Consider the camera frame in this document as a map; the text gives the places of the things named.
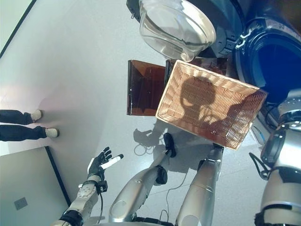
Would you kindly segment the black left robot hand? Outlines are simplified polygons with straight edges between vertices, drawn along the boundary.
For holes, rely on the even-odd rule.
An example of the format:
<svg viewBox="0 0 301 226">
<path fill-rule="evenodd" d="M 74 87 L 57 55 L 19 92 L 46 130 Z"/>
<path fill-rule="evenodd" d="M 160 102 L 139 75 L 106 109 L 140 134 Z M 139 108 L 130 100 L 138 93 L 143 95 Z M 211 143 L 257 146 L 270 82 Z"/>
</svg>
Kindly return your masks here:
<svg viewBox="0 0 301 226">
<path fill-rule="evenodd" d="M 87 179 L 92 176 L 98 176 L 100 178 L 100 181 L 104 181 L 105 170 L 123 158 L 123 154 L 119 154 L 113 157 L 110 148 L 104 148 L 98 156 L 91 159 L 87 168 Z"/>
</svg>

